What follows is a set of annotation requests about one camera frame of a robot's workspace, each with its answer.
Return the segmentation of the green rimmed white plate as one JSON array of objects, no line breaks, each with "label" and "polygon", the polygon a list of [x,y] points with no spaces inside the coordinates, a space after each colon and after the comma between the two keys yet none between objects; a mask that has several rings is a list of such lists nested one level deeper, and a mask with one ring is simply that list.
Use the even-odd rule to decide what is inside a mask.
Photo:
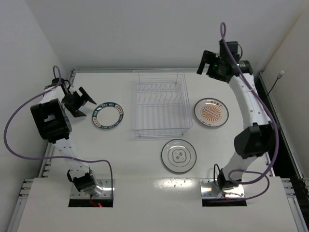
[{"label": "green rimmed white plate", "polygon": [[102,130],[117,127],[124,117],[123,108],[114,102],[105,102],[95,108],[92,113],[93,124]]}]

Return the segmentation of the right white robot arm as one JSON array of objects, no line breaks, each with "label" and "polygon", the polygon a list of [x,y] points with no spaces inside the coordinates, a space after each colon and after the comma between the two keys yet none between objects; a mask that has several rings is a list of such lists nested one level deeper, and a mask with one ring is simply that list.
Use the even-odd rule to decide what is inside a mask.
[{"label": "right white robot arm", "polygon": [[235,153],[219,171],[219,189],[230,189],[243,184],[242,176],[249,166],[275,146],[279,149],[278,127],[254,86],[251,64],[238,54],[238,42],[219,41],[220,52],[203,52],[197,74],[208,65],[207,76],[226,82],[238,101],[243,119],[243,131],[234,138]]}]

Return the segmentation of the orange sunburst plate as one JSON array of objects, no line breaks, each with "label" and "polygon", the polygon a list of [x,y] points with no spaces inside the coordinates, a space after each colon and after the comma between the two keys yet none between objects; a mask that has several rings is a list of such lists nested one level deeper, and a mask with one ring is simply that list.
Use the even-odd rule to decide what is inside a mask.
[{"label": "orange sunburst plate", "polygon": [[194,106],[194,115],[201,124],[213,128],[224,125],[229,119],[227,106],[215,98],[200,99]]}]

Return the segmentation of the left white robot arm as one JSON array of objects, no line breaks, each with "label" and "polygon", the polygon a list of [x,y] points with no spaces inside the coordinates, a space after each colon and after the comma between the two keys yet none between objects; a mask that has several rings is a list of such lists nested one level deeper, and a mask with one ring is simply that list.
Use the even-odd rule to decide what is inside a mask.
[{"label": "left white robot arm", "polygon": [[79,110],[87,102],[96,102],[80,87],[79,91],[69,91],[66,83],[68,80],[54,78],[52,83],[45,87],[48,93],[30,111],[37,126],[40,136],[53,144],[64,156],[69,170],[67,177],[79,192],[84,192],[92,197],[98,197],[103,192],[89,165],[77,155],[73,140],[70,138],[72,126],[65,113],[67,109],[73,117],[86,116]]}]

